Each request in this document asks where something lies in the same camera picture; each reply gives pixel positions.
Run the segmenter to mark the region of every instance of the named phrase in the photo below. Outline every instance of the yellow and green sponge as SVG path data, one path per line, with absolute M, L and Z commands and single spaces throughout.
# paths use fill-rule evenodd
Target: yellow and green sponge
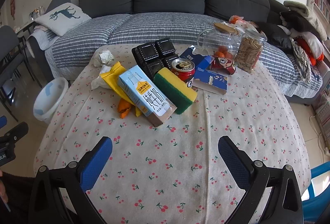
M 197 92 L 187 87 L 168 68 L 162 68 L 155 75 L 153 82 L 177 107 L 175 110 L 177 114 L 182 114 L 197 97 Z

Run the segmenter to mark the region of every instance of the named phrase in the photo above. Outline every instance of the white tablecloth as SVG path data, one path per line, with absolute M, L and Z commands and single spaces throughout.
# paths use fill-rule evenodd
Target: white tablecloth
M 133 45 L 105 46 L 125 68 L 135 65 Z M 186 46 L 177 46 L 181 53 Z M 291 164 L 300 192 L 310 184 L 305 143 L 286 98 L 267 69 L 238 69 L 228 77 L 227 94 L 201 89 L 182 115 L 155 128 L 144 116 L 120 119 L 119 97 L 91 81 L 99 68 L 88 66 L 65 94 L 37 152 L 34 170 L 79 161 L 103 136 L 113 141 L 90 199 L 108 223 L 223 223 L 244 194 L 218 152 L 228 135 L 252 160 L 269 167 Z M 262 214 L 266 190 L 251 223 Z M 63 194 L 68 207 L 67 195 Z

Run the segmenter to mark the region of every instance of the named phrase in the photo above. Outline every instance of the throw pillow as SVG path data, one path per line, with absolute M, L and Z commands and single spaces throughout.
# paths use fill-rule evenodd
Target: throw pillow
M 36 18 L 35 22 L 49 28 L 58 36 L 63 36 L 90 19 L 90 16 L 85 14 L 80 7 L 65 3 Z
M 276 24 L 266 22 L 256 22 L 257 30 L 263 31 L 267 36 L 267 42 L 281 49 L 284 53 L 292 52 L 292 44 L 286 33 Z

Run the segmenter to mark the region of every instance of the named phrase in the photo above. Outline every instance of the tissue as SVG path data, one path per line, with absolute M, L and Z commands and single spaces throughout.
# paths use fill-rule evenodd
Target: tissue
M 109 50 L 105 50 L 99 53 L 98 56 L 94 59 L 93 65 L 95 67 L 101 67 L 103 65 L 108 66 L 113 60 L 114 56 L 111 54 L 111 52 Z
M 101 73 L 106 73 L 110 71 L 111 67 L 103 65 L 102 69 L 100 71 Z M 91 83 L 92 90 L 98 88 L 99 86 L 105 88 L 105 89 L 111 89 L 111 87 L 104 81 L 104 79 L 101 76 L 98 76 L 96 79 L 94 79 Z

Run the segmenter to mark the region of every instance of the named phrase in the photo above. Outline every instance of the wooden lid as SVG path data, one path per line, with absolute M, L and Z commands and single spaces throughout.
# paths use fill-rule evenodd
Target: wooden lid
M 222 23 L 214 23 L 214 27 L 225 33 L 236 33 L 236 30 Z

